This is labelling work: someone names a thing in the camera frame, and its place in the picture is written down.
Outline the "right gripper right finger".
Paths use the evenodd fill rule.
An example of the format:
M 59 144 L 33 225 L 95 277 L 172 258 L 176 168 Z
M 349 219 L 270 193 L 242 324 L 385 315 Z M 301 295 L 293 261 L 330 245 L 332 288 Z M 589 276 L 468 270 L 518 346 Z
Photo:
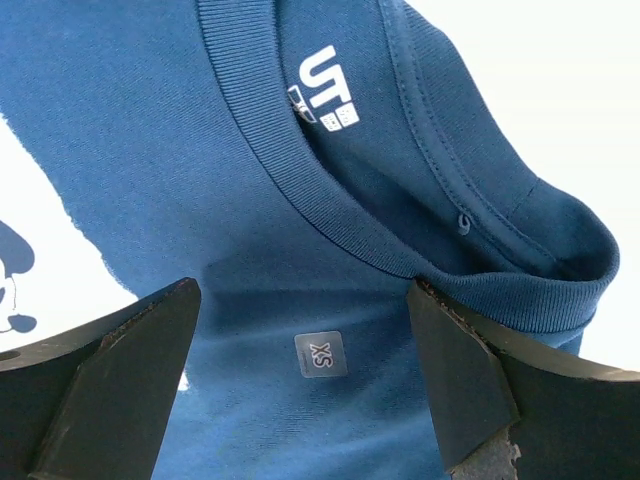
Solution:
M 637 372 L 546 346 L 424 281 L 407 301 L 451 478 L 638 478 Z

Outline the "blue mickey t-shirt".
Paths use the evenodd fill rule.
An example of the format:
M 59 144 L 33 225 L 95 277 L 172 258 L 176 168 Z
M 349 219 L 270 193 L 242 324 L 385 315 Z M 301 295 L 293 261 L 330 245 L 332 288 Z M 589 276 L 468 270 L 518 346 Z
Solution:
M 412 281 L 577 354 L 618 267 L 404 1 L 1 5 L 1 342 L 195 278 L 157 479 L 441 479 Z

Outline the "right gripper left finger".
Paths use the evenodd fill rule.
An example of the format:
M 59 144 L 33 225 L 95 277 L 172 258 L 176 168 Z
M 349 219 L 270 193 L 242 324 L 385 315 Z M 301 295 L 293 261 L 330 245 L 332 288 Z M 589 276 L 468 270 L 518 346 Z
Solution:
M 1 354 L 4 479 L 148 479 L 201 304 L 183 278 Z

